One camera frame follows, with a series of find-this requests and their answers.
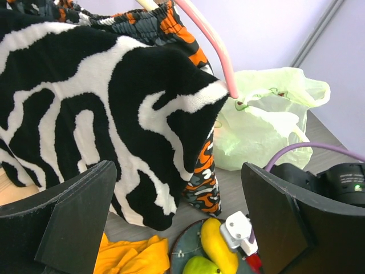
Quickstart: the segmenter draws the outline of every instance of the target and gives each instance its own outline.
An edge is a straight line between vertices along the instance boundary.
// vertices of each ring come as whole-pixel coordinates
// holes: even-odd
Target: yellow cloth
[[[169,267],[167,239],[112,243],[103,234],[94,274],[163,274]]]

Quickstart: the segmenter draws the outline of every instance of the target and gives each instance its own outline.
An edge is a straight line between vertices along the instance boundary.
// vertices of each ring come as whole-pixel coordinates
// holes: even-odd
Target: red object
[[[251,256],[246,258],[246,262],[248,263],[248,265],[251,267],[251,269],[260,274],[261,271],[261,267],[262,267],[262,262],[260,257],[257,254],[252,254]]]

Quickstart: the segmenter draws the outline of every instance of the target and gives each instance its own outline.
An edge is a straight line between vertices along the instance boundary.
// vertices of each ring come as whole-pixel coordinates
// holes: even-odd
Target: orange and black camouflage fabric
[[[174,48],[188,56],[198,68],[212,74],[205,54],[180,21],[172,1],[159,4],[158,9],[149,12],[138,9],[114,15],[93,14],[72,0],[59,0],[57,4],[52,0],[7,0],[7,3],[21,13],[127,35],[150,46]],[[221,213],[213,157],[213,131],[207,137],[194,174],[182,195],[203,212],[215,216]]]

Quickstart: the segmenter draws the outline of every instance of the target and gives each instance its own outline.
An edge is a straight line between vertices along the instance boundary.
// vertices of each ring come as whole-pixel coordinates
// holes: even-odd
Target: white wall
[[[331,86],[313,113],[349,150],[365,155],[365,1],[345,1],[304,59],[310,78]]]
[[[78,0],[89,11],[114,14],[139,8],[134,0]],[[226,44],[236,71],[288,66],[331,0],[192,0]],[[200,30],[180,10],[214,72],[219,59]]]

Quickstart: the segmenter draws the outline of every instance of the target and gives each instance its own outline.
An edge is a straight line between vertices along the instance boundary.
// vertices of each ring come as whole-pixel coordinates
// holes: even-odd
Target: dark round plate
[[[207,219],[191,224],[177,238],[170,252],[170,274],[183,274],[185,264],[193,256],[208,258],[200,243],[200,230],[205,220]],[[245,261],[240,260],[237,274],[254,274],[254,272]]]

